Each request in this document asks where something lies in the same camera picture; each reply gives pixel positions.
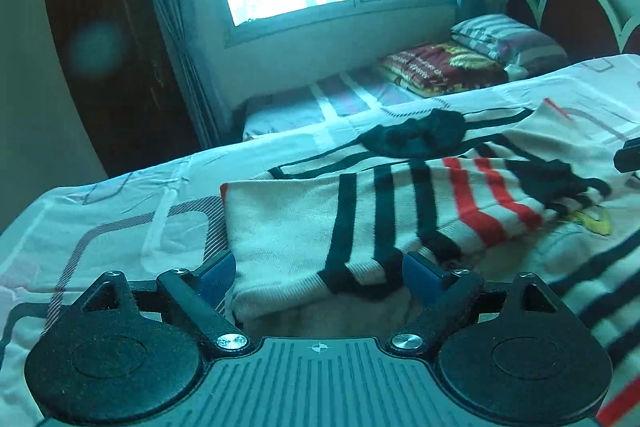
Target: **window frame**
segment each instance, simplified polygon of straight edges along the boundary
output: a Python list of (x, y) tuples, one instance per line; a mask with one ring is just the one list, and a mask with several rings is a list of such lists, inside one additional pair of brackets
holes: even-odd
[(224, 25), (224, 47), (231, 48), (262, 37), (285, 32), (301, 26), (327, 22), (344, 17), (389, 10), (455, 6), (457, 0), (345, 0), (309, 6), (261, 19), (249, 20), (236, 26), (228, 0), (216, 0)]

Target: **dark brown wardrobe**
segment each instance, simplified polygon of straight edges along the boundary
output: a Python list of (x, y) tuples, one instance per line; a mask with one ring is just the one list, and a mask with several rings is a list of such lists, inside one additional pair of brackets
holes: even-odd
[(84, 128), (107, 174), (200, 149), (151, 0), (45, 0)]

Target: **screw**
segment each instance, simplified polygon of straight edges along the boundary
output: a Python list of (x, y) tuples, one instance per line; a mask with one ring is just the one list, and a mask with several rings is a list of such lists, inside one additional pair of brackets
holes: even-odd
[(397, 349), (411, 350), (418, 349), (422, 344), (422, 337), (413, 333), (400, 333), (391, 339), (391, 344)]
[(216, 339), (218, 347), (227, 351), (237, 351), (249, 343), (249, 339), (240, 333), (226, 333)]

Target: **headboard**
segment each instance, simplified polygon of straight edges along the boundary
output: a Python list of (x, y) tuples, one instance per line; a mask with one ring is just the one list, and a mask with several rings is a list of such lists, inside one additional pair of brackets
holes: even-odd
[(622, 25), (609, 0), (508, 0), (505, 13), (554, 38), (571, 63), (640, 54), (640, 17)]

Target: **red pillow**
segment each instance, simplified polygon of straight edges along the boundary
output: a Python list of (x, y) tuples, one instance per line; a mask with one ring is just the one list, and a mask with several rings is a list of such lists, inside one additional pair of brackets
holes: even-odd
[(396, 84), (424, 97), (508, 81), (498, 62), (455, 42), (417, 46), (382, 58), (380, 64)]

